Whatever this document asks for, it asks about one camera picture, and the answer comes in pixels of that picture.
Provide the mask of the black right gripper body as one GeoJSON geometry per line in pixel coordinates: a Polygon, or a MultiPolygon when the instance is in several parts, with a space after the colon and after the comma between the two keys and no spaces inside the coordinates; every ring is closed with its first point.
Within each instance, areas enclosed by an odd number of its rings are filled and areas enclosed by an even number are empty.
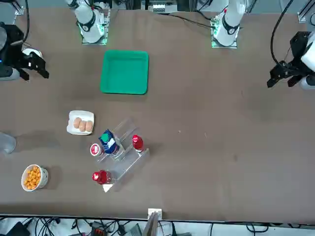
{"type": "Polygon", "coordinates": [[[23,40],[24,33],[16,25],[0,23],[0,64],[21,69],[21,61],[24,58],[22,44],[11,45],[16,41],[23,40]]]}

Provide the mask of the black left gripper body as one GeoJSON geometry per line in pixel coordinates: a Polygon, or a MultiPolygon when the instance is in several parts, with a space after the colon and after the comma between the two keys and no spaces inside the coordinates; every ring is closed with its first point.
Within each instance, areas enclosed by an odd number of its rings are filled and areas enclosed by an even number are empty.
{"type": "Polygon", "coordinates": [[[307,48],[310,31],[299,31],[290,40],[293,60],[286,64],[286,75],[308,75],[311,70],[301,61],[307,48]]]}

